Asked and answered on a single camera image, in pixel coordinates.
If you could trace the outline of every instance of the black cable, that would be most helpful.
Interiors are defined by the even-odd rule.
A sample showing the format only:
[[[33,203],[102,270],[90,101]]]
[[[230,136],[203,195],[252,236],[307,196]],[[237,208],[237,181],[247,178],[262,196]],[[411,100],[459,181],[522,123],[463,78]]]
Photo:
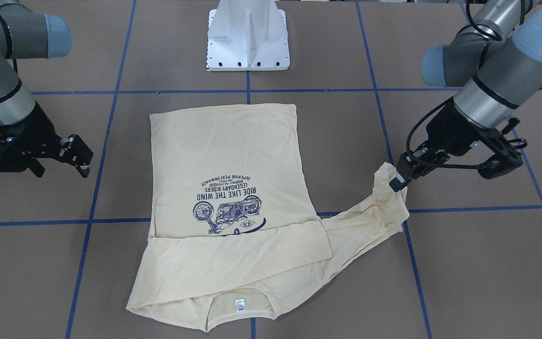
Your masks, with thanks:
[[[446,99],[445,101],[443,101],[443,103],[441,103],[440,105],[434,107],[434,109],[432,109],[430,112],[428,112],[425,116],[423,116],[423,118],[421,118],[421,120],[419,120],[417,122],[417,124],[415,124],[413,126],[413,128],[411,129],[411,131],[409,132],[409,135],[407,136],[407,142],[405,144],[405,152],[407,153],[407,155],[409,157],[411,157],[411,159],[413,159],[413,161],[415,161],[416,163],[419,163],[421,165],[424,165],[424,166],[427,166],[427,167],[433,167],[433,168],[455,168],[455,169],[458,169],[458,170],[477,170],[478,168],[480,168],[480,165],[460,165],[460,164],[444,164],[444,163],[431,163],[431,162],[427,162],[427,161],[423,161],[421,160],[419,157],[416,157],[415,155],[413,155],[413,151],[411,151],[411,137],[413,137],[413,133],[415,133],[415,130],[420,127],[421,124],[423,124],[424,121],[426,121],[427,118],[429,118],[432,114],[436,113],[436,111],[438,111],[439,109],[445,107],[445,105],[447,105],[447,102],[450,100],[449,99]]]
[[[531,11],[531,9],[533,9],[533,0],[530,0],[530,2],[531,2],[531,4],[528,7],[528,10],[525,10],[524,9],[524,0],[520,0],[520,25],[524,24],[524,17],[526,16],[527,13],[529,13]]]
[[[473,0],[466,0],[466,2],[465,2],[465,15],[467,16],[467,21],[470,22],[470,25],[476,30],[476,32],[478,32],[478,33],[480,33],[480,34],[482,34],[484,36],[490,37],[491,39],[494,39],[494,40],[497,40],[497,41],[502,41],[503,38],[501,38],[501,36],[499,36],[499,34],[497,32],[495,32],[495,34],[497,34],[495,36],[488,33],[488,32],[484,32],[483,30],[480,29],[478,24],[476,24],[474,22],[474,19],[471,18],[471,13],[470,13],[470,4],[471,4],[471,2],[473,2]]]
[[[512,140],[506,140],[508,142],[508,146],[509,148],[513,148],[514,150],[521,150],[522,148],[525,148],[526,146],[528,146],[528,142],[526,141],[526,139],[523,139],[521,137],[518,137],[516,139],[512,139]],[[519,144],[518,145],[512,145],[514,142],[518,142]]]

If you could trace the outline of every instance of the clothing label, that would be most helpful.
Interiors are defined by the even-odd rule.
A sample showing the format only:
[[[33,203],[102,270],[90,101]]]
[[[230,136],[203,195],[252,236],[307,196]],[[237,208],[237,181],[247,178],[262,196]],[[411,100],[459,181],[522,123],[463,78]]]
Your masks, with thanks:
[[[245,301],[245,299],[237,299],[235,301],[235,311],[237,313],[246,311],[246,301]]]
[[[208,234],[251,233],[265,225],[260,215],[263,201],[250,176],[224,174],[199,184],[202,191],[195,197],[193,215],[208,224]]]

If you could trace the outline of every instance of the motorcycle graphic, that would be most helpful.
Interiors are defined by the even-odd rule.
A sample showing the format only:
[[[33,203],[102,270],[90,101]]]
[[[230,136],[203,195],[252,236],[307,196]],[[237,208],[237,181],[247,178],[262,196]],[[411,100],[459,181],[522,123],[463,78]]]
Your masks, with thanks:
[[[208,234],[219,234],[237,221],[247,219],[251,215],[258,215],[263,204],[256,195],[248,195],[240,202],[224,202],[219,205],[215,221],[211,219],[215,209],[210,202],[198,202],[194,206],[193,214],[197,221],[206,221],[210,225]],[[250,227],[252,223],[244,223],[243,227]]]

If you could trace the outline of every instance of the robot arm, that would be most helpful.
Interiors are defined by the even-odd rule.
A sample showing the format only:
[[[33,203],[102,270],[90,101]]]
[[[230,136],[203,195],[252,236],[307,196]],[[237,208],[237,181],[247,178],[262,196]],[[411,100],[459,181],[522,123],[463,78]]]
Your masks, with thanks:
[[[394,191],[412,180],[425,176],[434,168],[469,168],[483,178],[496,178],[522,165],[519,148],[523,139],[507,140],[519,123],[514,110],[536,91],[542,89],[542,9],[514,31],[512,39],[490,58],[455,96],[448,99],[415,125],[401,154],[399,175],[391,183]],[[414,151],[409,148],[411,135],[432,113],[426,125],[428,140]],[[508,125],[501,131],[495,127],[503,120]],[[462,156],[471,145],[482,142],[494,155],[480,165],[448,165],[449,155]]]
[[[464,86],[538,4],[542,0],[488,0],[473,19],[469,17],[471,24],[464,26],[449,45],[426,52],[422,79],[430,86]]]
[[[52,158],[88,176],[93,152],[78,135],[63,139],[56,134],[6,60],[64,56],[69,49],[70,33],[60,18],[32,13],[16,0],[0,0],[0,172],[29,169],[41,177],[45,168],[37,159]]]

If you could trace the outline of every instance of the gray floor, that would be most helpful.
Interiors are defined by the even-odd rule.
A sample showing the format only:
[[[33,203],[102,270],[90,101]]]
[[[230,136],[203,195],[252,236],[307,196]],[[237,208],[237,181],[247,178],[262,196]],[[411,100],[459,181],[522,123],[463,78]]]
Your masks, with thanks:
[[[290,69],[211,73],[216,2],[23,3],[63,17],[73,50],[19,61],[21,78],[58,133],[80,134],[96,156],[87,179],[55,161],[43,178],[0,174],[0,339],[542,338],[542,92],[517,113],[524,167],[490,181],[439,169],[412,183],[405,232],[295,311],[210,333],[125,311],[149,225],[149,114],[295,103],[312,202],[333,215],[366,197],[413,124],[455,93],[425,86],[419,67],[465,24],[461,6],[279,2]]]

